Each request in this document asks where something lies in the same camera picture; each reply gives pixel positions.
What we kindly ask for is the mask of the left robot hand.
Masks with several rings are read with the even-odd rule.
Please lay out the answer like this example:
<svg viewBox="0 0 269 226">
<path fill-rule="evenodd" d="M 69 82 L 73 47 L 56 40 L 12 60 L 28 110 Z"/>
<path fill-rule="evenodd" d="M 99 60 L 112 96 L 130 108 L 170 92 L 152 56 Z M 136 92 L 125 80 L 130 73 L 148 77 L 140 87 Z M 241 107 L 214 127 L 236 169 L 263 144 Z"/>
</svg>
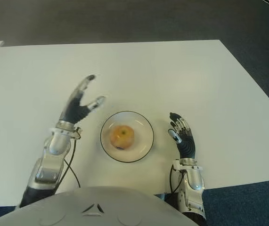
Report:
<svg viewBox="0 0 269 226">
<path fill-rule="evenodd" d="M 87 89 L 89 83 L 95 78 L 95 75 L 89 75 L 85 77 L 76 86 L 76 88 L 69 96 L 69 99 L 65 107 L 63 108 L 63 111 L 61 112 L 61 115 L 59 117 L 60 121 L 65 121 L 75 125 L 82 119 L 84 119 L 86 116 L 88 116 L 90 112 L 94 111 L 96 108 L 100 107 L 104 103 L 106 97 L 99 96 L 89 104 L 81 105 L 81 100 L 84 96 L 85 90 Z"/>
</svg>

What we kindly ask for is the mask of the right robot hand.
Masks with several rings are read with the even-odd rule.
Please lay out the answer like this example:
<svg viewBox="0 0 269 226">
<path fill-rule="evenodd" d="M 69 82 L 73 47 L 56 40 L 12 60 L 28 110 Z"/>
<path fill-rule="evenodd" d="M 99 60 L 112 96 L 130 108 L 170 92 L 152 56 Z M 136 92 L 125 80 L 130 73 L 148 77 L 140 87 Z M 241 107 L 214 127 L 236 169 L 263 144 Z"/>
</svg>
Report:
<svg viewBox="0 0 269 226">
<path fill-rule="evenodd" d="M 172 129 L 168 130 L 168 134 L 175 141 L 180 158 L 194 159 L 196 146 L 189 124 L 182 116 L 176 113 L 170 113 L 170 119 Z"/>
</svg>

